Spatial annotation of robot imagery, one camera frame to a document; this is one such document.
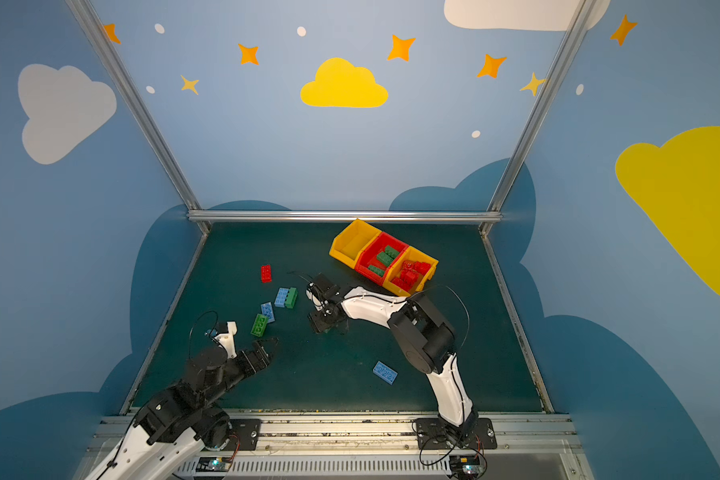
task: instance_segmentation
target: yellow cloud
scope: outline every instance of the yellow cloud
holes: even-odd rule
[[[315,81],[302,87],[302,101],[313,107],[379,107],[388,96],[370,70],[344,58],[326,60],[317,69]]]
[[[635,144],[616,176],[696,274],[720,295],[720,127],[685,131],[661,148]]]

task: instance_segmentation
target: blue toy brick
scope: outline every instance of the blue toy brick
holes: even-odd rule
[[[280,290],[278,290],[277,298],[275,298],[275,306],[279,306],[280,308],[285,308],[287,296],[288,296],[287,288],[281,288]]]
[[[267,323],[275,321],[275,312],[272,311],[272,302],[262,303],[262,315],[269,319]]]
[[[391,385],[394,379],[396,379],[398,376],[398,373],[395,370],[392,370],[381,362],[376,363],[376,366],[373,367],[373,372],[376,375],[380,376],[382,380],[384,380],[389,385]]]

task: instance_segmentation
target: red toy brick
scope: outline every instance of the red toy brick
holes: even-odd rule
[[[391,281],[393,284],[395,284],[396,286],[399,286],[400,288],[402,288],[403,290],[405,290],[406,292],[411,289],[411,286],[410,286],[409,284],[405,283],[399,276],[396,276],[395,278],[393,278],[393,279],[390,280],[390,281]]]
[[[416,270],[422,275],[426,275],[427,272],[429,272],[430,267],[432,267],[432,265],[428,264],[427,262],[416,262],[416,264],[413,266],[414,270]]]
[[[413,285],[416,279],[418,278],[418,275],[415,272],[411,272],[410,270],[406,270],[405,272],[400,272],[400,278],[403,282]]]
[[[262,265],[262,283],[269,283],[272,281],[272,267],[269,265]]]

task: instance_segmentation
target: green work surface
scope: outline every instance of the green work surface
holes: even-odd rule
[[[458,350],[464,388],[482,411],[538,412],[541,403],[528,373],[507,309],[475,226],[378,225],[382,230],[438,259],[427,288],[450,286],[469,309],[470,329]],[[345,224],[215,224],[184,293],[166,326],[152,363],[134,399],[142,406],[181,377],[192,324],[207,310],[221,322],[237,322],[236,348],[256,340],[251,326],[260,305],[274,302],[279,287],[299,289],[296,308],[274,308],[264,339],[278,337],[267,370],[242,381],[219,400],[224,408],[294,410],[437,410],[427,378],[404,358],[392,334],[364,320],[350,320],[316,334],[307,313],[306,282],[287,272],[333,282],[386,290],[328,255]],[[272,282],[261,282],[261,265],[272,265]],[[467,334],[467,318],[456,297],[443,287],[428,293],[457,332]],[[192,354],[211,341],[203,334],[214,323],[205,315],[192,333]],[[373,373],[376,362],[398,373],[389,385]]]

